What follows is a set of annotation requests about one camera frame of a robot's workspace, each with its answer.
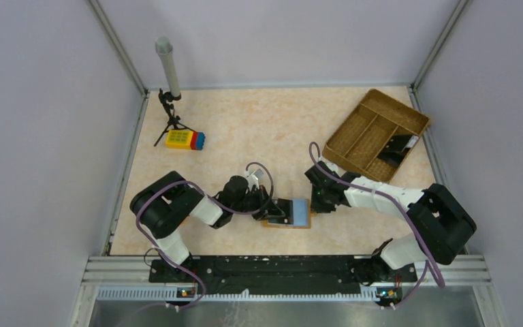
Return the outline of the yellow leather card holder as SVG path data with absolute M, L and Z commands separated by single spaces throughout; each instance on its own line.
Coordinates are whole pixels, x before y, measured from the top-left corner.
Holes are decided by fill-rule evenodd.
M 310 201 L 303 198 L 272 200 L 273 206 L 268 209 L 268 214 L 262 220 L 265 228 L 285 229 L 310 229 L 311 212 Z

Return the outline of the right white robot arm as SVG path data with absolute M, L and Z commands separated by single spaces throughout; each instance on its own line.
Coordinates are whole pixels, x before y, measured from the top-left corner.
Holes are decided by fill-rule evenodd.
M 371 180 L 361 174 L 342 176 L 323 161 L 305 175 L 312 185 L 311 208 L 330 213 L 337 206 L 371 208 L 403 219 L 411 231 L 385 241 L 373 253 L 376 278 L 389 281 L 400 268 L 425 261 L 439 287 L 445 286 L 440 265 L 449 265 L 474 235 L 477 225 L 446 186 L 408 189 Z

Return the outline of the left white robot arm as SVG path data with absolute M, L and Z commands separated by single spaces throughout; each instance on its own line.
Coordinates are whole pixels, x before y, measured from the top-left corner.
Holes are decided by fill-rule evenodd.
M 153 248 L 166 256 L 165 273 L 174 281 L 197 282 L 190 251 L 179 232 L 182 222 L 193 217 L 219 229 L 234 215 L 250 215 L 256 221 L 284 217 L 285 212 L 271 195 L 272 190 L 259 183 L 256 173 L 234 175 L 221 191 L 209 196 L 171 171 L 137 193 L 129 209 Z

